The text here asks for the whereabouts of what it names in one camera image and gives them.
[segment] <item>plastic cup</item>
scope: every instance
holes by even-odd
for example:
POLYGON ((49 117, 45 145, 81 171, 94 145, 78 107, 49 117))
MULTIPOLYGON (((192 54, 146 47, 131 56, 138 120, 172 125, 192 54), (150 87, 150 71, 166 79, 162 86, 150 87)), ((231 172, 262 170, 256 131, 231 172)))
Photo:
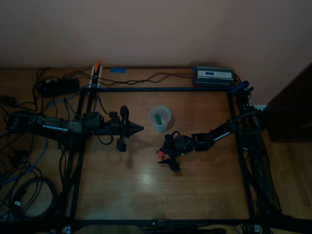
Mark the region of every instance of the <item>plastic cup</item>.
POLYGON ((168 123, 171 119, 171 112, 165 106, 155 106, 148 113, 148 119, 150 120, 153 129, 157 133, 162 133, 167 129, 168 123), (162 125, 158 125, 155 119, 155 115, 159 114, 162 125))

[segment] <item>pink wall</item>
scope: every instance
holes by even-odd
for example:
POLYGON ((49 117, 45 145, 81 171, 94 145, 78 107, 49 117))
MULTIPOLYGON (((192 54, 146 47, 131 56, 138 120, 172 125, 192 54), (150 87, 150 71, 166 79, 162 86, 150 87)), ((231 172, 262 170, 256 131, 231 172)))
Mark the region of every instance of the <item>pink wall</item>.
POLYGON ((266 104, 312 58, 312 0, 30 0, 0 9, 0 67, 233 67, 266 104))

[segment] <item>wooden table surface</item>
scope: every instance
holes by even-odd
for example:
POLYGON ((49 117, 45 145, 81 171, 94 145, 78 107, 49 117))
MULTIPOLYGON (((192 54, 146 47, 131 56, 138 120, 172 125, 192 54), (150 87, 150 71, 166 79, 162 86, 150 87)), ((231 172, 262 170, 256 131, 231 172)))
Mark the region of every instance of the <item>wooden table surface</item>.
MULTIPOLYGON (((61 77, 74 70, 77 69, 53 69, 43 77, 61 77)), ((190 73, 191 70, 127 69, 125 74, 103 70, 102 78, 122 81, 146 79, 156 72, 190 73)), ((35 75, 34 69, 0 70, 0 93, 15 97, 19 103, 32 100, 35 75)), ((79 77, 80 86, 88 83, 85 78, 79 77)), ((170 77, 157 84, 118 84, 112 87, 191 86, 190 79, 170 77)), ((190 136, 192 133, 209 132, 229 119, 225 92, 99 95, 107 111, 119 112, 120 107, 126 105, 130 112, 129 120, 144 126, 144 130, 125 140, 127 151, 124 153, 116 149, 116 138, 109 146, 100 144, 97 137, 87 141, 76 219, 249 218, 234 135, 220 140, 207 152, 193 152, 178 158, 181 167, 179 173, 172 172, 168 166, 159 165, 156 155, 165 134, 179 131, 190 136), (155 105, 165 105, 172 113, 169 129, 161 134, 152 130, 148 120, 148 112, 155 105)), ((78 97, 69 102, 76 109, 78 97)), ((64 104, 58 103, 57 107, 58 117, 66 117, 64 104)), ((97 111, 108 120, 99 105, 97 111)), ((55 107, 51 106, 45 114, 54 117, 55 107)), ((19 143, 19 147, 26 142, 29 143, 29 135, 19 143)), ((44 143, 43 137, 36 137, 31 161, 38 158, 44 143)), ((49 140, 48 150, 38 164, 43 176, 53 181, 58 192, 61 191, 59 157, 57 143, 49 140)), ((33 209, 40 207, 49 197, 49 192, 43 191, 33 209)))

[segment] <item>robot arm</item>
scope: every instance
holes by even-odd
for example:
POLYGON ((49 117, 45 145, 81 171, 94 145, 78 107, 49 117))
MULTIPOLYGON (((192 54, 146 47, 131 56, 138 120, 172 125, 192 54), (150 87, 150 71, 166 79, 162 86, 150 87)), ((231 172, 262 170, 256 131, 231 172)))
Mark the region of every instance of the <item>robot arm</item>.
MULTIPOLYGON (((214 130, 211 130, 209 133, 192 134, 191 137, 189 137, 180 135, 180 133, 176 131, 171 135, 165 135, 164 145, 157 153, 160 152, 161 154, 168 154, 170 158, 160 161, 159 164, 168 164, 172 171, 180 171, 180 165, 176 161, 177 157, 192 151, 209 150, 218 140, 221 140, 235 131, 241 131, 237 121, 243 116, 251 115, 252 117, 256 117, 259 113, 259 111, 250 111, 238 116, 235 119, 229 119, 226 123, 220 125, 214 130)), ((262 129, 252 129, 248 132, 248 134, 258 133, 259 131, 262 131, 262 129)))
POLYGON ((142 131, 144 127, 129 121, 129 111, 126 106, 121 107, 120 115, 121 121, 117 112, 109 113, 111 120, 108 122, 104 122, 104 117, 99 112, 88 113, 79 120, 70 121, 22 111, 9 115, 6 129, 11 133, 32 133, 57 140, 70 149, 79 145, 80 138, 89 138, 92 133, 97 136, 111 136, 112 140, 107 144, 112 143, 113 135, 119 135, 117 148, 125 152, 124 139, 142 131))

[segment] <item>blue cable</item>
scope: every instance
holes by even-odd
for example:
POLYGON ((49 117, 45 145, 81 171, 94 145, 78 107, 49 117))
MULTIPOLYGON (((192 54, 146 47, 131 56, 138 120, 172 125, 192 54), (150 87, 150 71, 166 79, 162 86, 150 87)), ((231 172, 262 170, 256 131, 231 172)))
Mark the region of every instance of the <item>blue cable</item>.
MULTIPOLYGON (((24 175, 24 174, 27 174, 28 172, 30 172, 30 171, 37 165, 37 163, 41 160, 41 158, 42 158, 42 156, 44 155, 44 153, 45 153, 45 151, 47 150, 47 148, 48 148, 48 138, 45 138, 45 147, 44 147, 44 149, 43 149, 41 155, 39 156, 39 158, 37 159, 37 161, 36 161, 27 171, 25 171, 25 172, 23 173, 23 175, 24 175)), ((15 177, 10 178, 10 179, 4 181, 4 182, 2 183, 2 185, 7 184, 7 183, 10 183, 11 181, 17 179, 18 177, 19 177, 19 175, 16 175, 15 177)))
POLYGON ((240 232, 237 230, 236 227, 234 227, 234 229, 235 229, 235 231, 236 231, 237 234, 240 234, 240 232))

